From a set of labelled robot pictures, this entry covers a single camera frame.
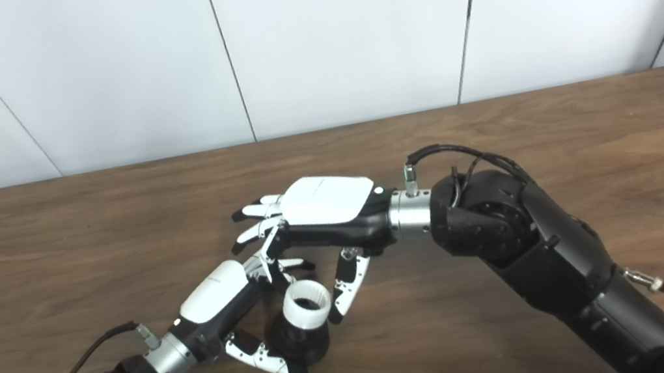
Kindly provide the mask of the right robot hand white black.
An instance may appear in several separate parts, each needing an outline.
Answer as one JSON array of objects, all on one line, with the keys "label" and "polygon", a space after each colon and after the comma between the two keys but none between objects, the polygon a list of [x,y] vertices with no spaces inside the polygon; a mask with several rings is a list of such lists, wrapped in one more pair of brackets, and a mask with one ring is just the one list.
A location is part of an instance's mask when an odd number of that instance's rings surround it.
[{"label": "right robot hand white black", "polygon": [[264,241],[268,260],[297,247],[338,247],[332,306],[328,317],[339,324],[365,280],[370,259],[396,243],[389,223],[395,189],[370,178],[310,176],[296,180],[283,194],[266,194],[233,213],[235,223],[256,219],[240,233],[231,253]]}]

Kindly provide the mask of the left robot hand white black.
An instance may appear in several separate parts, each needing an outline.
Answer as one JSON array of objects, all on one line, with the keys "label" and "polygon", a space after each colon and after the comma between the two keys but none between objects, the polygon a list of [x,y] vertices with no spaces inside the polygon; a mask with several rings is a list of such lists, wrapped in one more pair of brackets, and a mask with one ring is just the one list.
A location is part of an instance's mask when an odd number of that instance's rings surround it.
[{"label": "left robot hand white black", "polygon": [[[267,373],[309,373],[329,349],[331,297],[322,284],[293,272],[314,268],[302,258],[225,260],[181,304],[165,340],[190,365],[228,356]],[[283,295],[283,307],[262,340],[238,324],[269,291]]]}]

